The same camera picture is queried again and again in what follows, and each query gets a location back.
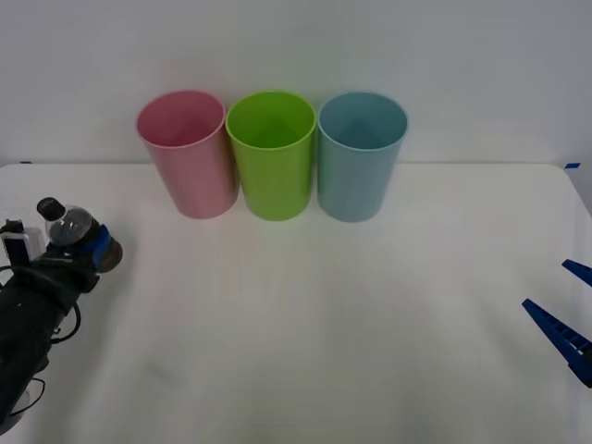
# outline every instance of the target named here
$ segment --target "black cable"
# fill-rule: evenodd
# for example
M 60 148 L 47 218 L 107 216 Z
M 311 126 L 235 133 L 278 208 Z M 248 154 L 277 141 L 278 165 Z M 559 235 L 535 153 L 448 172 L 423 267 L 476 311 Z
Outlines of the black cable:
M 72 331 L 70 331 L 65 337 L 52 339 L 52 344 L 59 344 L 60 342 L 64 342 L 65 340 L 72 338 L 76 333 L 78 333 L 78 330 L 80 329 L 80 324 L 82 323 L 82 314 L 80 313 L 80 308 L 76 302 L 74 302 L 72 308 L 74 309 L 74 314 L 76 315 L 76 325 L 74 326 L 74 328 L 72 328 Z
M 28 266 L 12 266 L 12 265 L 0 266 L 0 273 L 2 273 L 5 270 L 12 270 L 13 272 L 14 271 L 22 271 L 25 273 L 29 273 L 30 275 L 35 276 L 36 278 L 40 278 L 40 279 L 45 280 L 46 282 L 49 282 L 54 287 L 56 287 L 62 291 L 72 292 L 71 289 L 65 287 L 64 285 L 62 285 L 60 282 L 56 281 L 55 279 L 52 279 L 51 277 L 48 277 L 48 276 L 44 275 L 43 273 L 35 270 L 34 268 L 30 268 Z M 68 314 L 68 309 L 64 306 L 64 304 L 61 303 L 61 301 L 59 301 L 57 298 L 54 298 L 53 296 L 50 296 L 49 299 L 51 299 L 53 303 L 57 304 L 64 311 L 64 315 Z M 76 315 L 76 325 L 74 326 L 72 331 L 70 331 L 65 337 L 51 339 L 52 344 L 59 344 L 60 342 L 64 342 L 65 340 L 72 338 L 80 329 L 80 324 L 82 323 L 82 313 L 80 312 L 80 308 L 76 302 L 74 302 L 74 304 L 72 305 L 72 308 L 74 309 L 74 314 Z
M 42 383 L 42 387 L 41 387 L 41 393 L 39 394 L 39 396 L 37 397 L 37 399 L 35 401 L 33 401 L 31 404 L 29 404 L 27 407 L 25 407 L 24 409 L 20 409 L 17 410 L 16 412 L 13 412 L 9 415 L 10 416 L 17 416 L 18 414 L 21 413 L 25 413 L 27 412 L 33 405 L 35 405 L 37 402 L 39 402 L 39 400 L 41 399 L 41 397 L 43 396 L 43 394 L 45 393 L 45 381 L 43 381 L 42 379 L 40 379 L 39 377 L 32 377 L 31 381 L 37 381 L 37 382 L 41 382 Z

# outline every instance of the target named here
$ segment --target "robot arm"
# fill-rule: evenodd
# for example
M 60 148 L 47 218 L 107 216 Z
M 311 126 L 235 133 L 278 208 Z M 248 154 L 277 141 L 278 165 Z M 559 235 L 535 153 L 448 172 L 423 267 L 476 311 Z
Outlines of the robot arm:
M 47 252 L 29 265 L 23 264 L 22 256 L 13 254 L 13 265 L 0 267 L 0 271 L 11 269 L 14 273 L 0 289 L 0 435 L 30 405 L 27 402 L 22 406 L 23 394 L 28 401 L 27 386 L 49 364 L 51 347 L 78 330 L 80 295 L 94 288 L 98 272 L 110 271 L 121 260 L 121 246 L 105 226 L 100 227 L 74 248 L 50 243 Z M 14 244 L 11 249 L 19 250 Z M 59 325 L 71 310 L 77 316 L 74 330 L 56 338 Z

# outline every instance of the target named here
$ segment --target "pink cup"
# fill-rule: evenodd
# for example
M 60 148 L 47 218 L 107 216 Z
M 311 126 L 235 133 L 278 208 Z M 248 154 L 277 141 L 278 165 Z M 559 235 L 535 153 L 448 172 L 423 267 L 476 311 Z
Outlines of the pink cup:
M 219 216 L 237 200 L 239 181 L 225 116 L 218 99 L 194 90 L 161 95 L 138 115 L 138 134 L 185 216 Z

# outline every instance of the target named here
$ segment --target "plastic bottle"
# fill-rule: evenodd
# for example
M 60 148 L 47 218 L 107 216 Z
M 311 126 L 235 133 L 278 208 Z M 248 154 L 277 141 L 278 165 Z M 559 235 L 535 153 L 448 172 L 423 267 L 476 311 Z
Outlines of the plastic bottle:
M 68 246 L 80 241 L 93 226 L 93 217 L 83 208 L 62 205 L 53 197 L 37 204 L 37 211 L 45 219 L 45 233 L 56 246 Z
M 84 208 L 62 205 L 53 197 L 37 203 L 37 211 L 45 219 L 45 232 L 55 247 L 76 255 L 93 251 L 93 261 L 99 273 L 106 273 L 121 262 L 123 250 L 119 242 Z M 104 248 L 97 250 L 97 241 Z

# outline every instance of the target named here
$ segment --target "plastic cup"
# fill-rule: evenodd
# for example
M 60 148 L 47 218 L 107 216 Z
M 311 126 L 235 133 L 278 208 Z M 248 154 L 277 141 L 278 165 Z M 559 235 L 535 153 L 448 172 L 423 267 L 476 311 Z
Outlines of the plastic cup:
M 226 128 L 240 183 L 256 216 L 285 220 L 306 208 L 315 125 L 313 107 L 291 92 L 258 92 L 228 111 Z
M 318 201 L 344 222 L 375 216 L 382 206 L 407 131 L 395 101 L 373 92 L 348 92 L 319 111 Z
M 138 134 L 185 216 L 219 216 L 237 200 L 239 181 L 225 115 L 217 98 L 195 90 L 161 95 L 138 115 Z

